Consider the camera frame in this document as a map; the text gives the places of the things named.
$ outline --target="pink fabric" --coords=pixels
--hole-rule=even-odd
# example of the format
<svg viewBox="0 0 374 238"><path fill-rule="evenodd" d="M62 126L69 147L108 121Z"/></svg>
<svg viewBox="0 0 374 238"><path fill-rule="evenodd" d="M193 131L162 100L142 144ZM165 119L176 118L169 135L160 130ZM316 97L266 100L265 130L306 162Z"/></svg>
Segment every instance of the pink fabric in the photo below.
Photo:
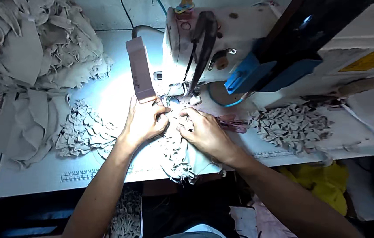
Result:
<svg viewBox="0 0 374 238"><path fill-rule="evenodd" d="M285 225L283 225L269 210L265 207L258 196L253 196L253 206L256 211L256 225L260 238L297 238Z"/></svg>
<svg viewBox="0 0 374 238"><path fill-rule="evenodd" d="M235 120L236 115L226 115L217 117L222 129L237 133L246 133L248 129L248 122L242 120Z"/></svg>

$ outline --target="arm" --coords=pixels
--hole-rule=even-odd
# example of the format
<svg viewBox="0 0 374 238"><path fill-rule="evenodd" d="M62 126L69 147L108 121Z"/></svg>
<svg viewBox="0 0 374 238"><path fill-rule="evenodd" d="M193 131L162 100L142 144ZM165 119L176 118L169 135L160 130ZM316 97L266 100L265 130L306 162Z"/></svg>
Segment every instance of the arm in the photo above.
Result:
<svg viewBox="0 0 374 238"><path fill-rule="evenodd" d="M298 237L362 237L337 211L284 175L266 167L235 145L215 117L193 108L189 116L194 131L177 127L201 151L235 169L265 206Z"/></svg>
<svg viewBox="0 0 374 238"><path fill-rule="evenodd" d="M130 111L121 135L111 153L85 189L68 221L62 237L102 237L121 195L131 157L140 144L163 132L170 111L154 102L139 104L131 98Z"/></svg>

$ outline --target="blue plastic part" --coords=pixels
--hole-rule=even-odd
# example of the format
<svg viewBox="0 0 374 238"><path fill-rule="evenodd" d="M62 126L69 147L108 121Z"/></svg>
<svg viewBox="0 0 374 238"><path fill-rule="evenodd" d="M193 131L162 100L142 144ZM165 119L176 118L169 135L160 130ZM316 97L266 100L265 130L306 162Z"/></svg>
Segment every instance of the blue plastic part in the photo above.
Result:
<svg viewBox="0 0 374 238"><path fill-rule="evenodd" d="M285 88L303 76L311 74L316 66L322 63L322 60L302 59L290 67L286 68L276 78L266 84L259 92L275 92Z"/></svg>
<svg viewBox="0 0 374 238"><path fill-rule="evenodd" d="M276 61L260 64L256 56L250 52L225 82L228 94L249 92L276 64Z"/></svg>

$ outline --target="black cable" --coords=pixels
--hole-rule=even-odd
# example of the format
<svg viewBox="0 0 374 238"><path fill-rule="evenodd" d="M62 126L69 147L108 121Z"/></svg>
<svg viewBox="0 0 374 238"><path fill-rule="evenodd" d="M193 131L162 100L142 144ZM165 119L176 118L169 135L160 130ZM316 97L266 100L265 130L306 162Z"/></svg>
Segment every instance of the black cable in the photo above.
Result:
<svg viewBox="0 0 374 238"><path fill-rule="evenodd" d="M131 31L131 38L134 39L138 36L138 32L141 31L141 30L148 30L148 31L154 31L154 32L158 32L160 34L165 34L163 31L161 30L158 30L154 27L151 27L151 26L148 26L148 25L138 25L136 27L133 28L133 30Z"/></svg>
<svg viewBox="0 0 374 238"><path fill-rule="evenodd" d="M122 0L121 0L121 4L122 4L122 8L124 8L125 14L126 14L127 17L128 17L128 20L130 20L131 27L134 29L133 21L131 21L130 15L128 15L127 9L125 9L125 6L124 6L124 3L122 2Z"/></svg>

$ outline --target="yellow fabric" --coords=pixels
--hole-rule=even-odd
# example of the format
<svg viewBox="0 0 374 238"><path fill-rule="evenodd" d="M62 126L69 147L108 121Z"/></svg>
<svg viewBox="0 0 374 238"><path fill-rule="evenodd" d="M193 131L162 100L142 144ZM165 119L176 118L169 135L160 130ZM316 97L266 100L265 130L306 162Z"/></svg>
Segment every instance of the yellow fabric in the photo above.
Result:
<svg viewBox="0 0 374 238"><path fill-rule="evenodd" d="M328 203L343 216L346 215L347 204L343 194L346 191L349 172L345 165L339 165L334 161L328 167L297 164L282 166L278 170Z"/></svg>

